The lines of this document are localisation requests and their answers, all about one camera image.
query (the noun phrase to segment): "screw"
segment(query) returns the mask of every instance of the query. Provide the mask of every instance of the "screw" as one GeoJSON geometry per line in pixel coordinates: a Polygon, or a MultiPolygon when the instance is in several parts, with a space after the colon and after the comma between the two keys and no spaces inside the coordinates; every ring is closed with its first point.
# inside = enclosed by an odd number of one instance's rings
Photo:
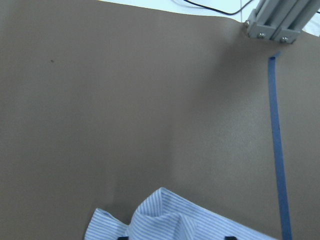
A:
{"type": "Polygon", "coordinates": [[[266,34],[263,32],[259,33],[257,36],[258,39],[264,39],[265,37],[266,37],[266,34]]]}
{"type": "Polygon", "coordinates": [[[244,22],[244,25],[245,25],[246,28],[248,28],[250,26],[250,20],[246,20],[244,22]]]}
{"type": "Polygon", "coordinates": [[[281,37],[281,38],[280,38],[280,43],[282,43],[282,44],[287,43],[287,42],[288,42],[288,40],[289,40],[289,38],[288,38],[288,37],[283,36],[283,37],[281,37]]]}

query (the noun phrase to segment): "folded cloth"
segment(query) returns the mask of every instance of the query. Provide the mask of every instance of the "folded cloth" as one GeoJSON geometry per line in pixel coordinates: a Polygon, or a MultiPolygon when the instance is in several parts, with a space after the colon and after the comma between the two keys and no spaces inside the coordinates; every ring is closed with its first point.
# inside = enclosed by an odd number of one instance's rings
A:
{"type": "Polygon", "coordinates": [[[134,212],[130,225],[97,208],[85,240],[275,240],[160,188],[134,212]]]}

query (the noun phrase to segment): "blue tape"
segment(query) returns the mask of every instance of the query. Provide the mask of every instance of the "blue tape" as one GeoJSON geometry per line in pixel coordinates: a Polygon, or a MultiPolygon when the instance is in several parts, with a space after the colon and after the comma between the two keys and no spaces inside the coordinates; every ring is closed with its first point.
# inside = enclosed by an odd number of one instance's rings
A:
{"type": "Polygon", "coordinates": [[[276,88],[276,58],[279,55],[280,52],[270,57],[268,61],[269,103],[282,239],[292,240],[276,88]]]}

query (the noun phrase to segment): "black cable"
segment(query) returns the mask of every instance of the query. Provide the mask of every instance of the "black cable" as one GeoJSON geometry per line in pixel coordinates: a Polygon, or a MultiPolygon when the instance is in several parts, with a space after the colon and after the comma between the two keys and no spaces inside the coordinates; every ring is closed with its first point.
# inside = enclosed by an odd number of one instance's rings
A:
{"type": "Polygon", "coordinates": [[[183,1],[185,1],[185,2],[187,2],[187,3],[189,3],[189,4],[192,4],[192,5],[195,5],[195,6],[204,8],[204,9],[209,9],[209,10],[215,11],[215,12],[220,13],[220,14],[232,16],[232,15],[236,15],[236,14],[240,13],[240,12],[241,12],[246,6],[248,6],[253,0],[248,1],[242,8],[240,8],[238,11],[233,12],[233,13],[221,11],[221,10],[219,10],[219,9],[215,9],[215,8],[212,8],[212,7],[209,7],[209,6],[204,6],[204,5],[201,5],[201,4],[198,4],[198,3],[195,3],[195,2],[189,1],[189,0],[183,0],[183,1]]]}

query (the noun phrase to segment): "blue and white striped fabric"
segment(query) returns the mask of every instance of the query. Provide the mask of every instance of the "blue and white striped fabric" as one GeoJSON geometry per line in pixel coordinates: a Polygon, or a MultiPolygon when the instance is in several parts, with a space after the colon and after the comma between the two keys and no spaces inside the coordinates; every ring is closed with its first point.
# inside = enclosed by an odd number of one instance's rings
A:
{"type": "Polygon", "coordinates": [[[206,210],[160,188],[135,211],[130,225],[97,208],[85,240],[275,240],[272,237],[206,210]]]}

